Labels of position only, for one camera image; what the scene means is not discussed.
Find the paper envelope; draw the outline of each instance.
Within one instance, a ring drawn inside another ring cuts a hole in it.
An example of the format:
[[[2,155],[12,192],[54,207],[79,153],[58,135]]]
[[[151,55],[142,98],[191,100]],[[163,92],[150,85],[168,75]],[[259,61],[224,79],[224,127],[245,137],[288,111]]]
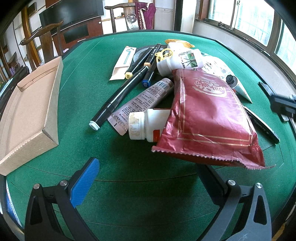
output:
[[[113,69],[110,80],[123,80],[137,48],[126,46]]]

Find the maroon cloth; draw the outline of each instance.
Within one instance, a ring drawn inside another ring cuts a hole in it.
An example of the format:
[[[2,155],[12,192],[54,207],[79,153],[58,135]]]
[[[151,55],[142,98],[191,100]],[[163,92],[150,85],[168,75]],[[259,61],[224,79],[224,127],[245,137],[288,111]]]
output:
[[[135,12],[139,24],[139,29],[152,29],[153,17],[156,12],[153,3],[135,2]]]
[[[200,164],[265,169],[257,133],[233,90],[202,71],[173,70],[175,98],[152,151]]]

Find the tv screen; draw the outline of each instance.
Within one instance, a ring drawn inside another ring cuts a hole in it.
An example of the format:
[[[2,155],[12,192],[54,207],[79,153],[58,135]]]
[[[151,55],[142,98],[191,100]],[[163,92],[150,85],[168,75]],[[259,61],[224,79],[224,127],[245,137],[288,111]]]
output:
[[[102,16],[102,0],[60,0],[39,14],[41,26],[63,22],[61,29],[81,21]]]

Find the metal screw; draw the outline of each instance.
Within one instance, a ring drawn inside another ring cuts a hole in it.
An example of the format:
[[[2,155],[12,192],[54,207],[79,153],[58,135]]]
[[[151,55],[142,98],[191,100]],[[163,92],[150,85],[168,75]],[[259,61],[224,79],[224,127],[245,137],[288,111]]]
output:
[[[234,186],[235,185],[235,180],[229,179],[227,182],[228,182],[228,184],[230,186]]]
[[[261,183],[256,183],[256,187],[258,187],[258,188],[262,188],[263,186],[262,186]]]
[[[61,180],[59,182],[59,184],[63,187],[63,186],[66,186],[68,184],[68,181],[67,180]]]
[[[33,186],[34,189],[38,189],[39,187],[40,187],[40,184],[39,184],[39,183],[36,183],[36,184]]]

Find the barcode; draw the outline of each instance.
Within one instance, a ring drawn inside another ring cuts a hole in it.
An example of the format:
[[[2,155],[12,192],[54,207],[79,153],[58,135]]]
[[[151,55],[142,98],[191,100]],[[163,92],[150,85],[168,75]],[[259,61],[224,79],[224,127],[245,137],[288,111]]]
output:
[[[160,86],[161,88],[163,88],[164,90],[166,90],[166,89],[169,88],[168,84],[165,83],[165,82],[163,82],[163,81],[158,81],[156,84],[157,84],[158,86]]]
[[[192,53],[191,50],[188,50],[186,52],[180,53],[179,56],[182,56],[182,55],[185,55],[185,54],[189,54],[189,53]]]

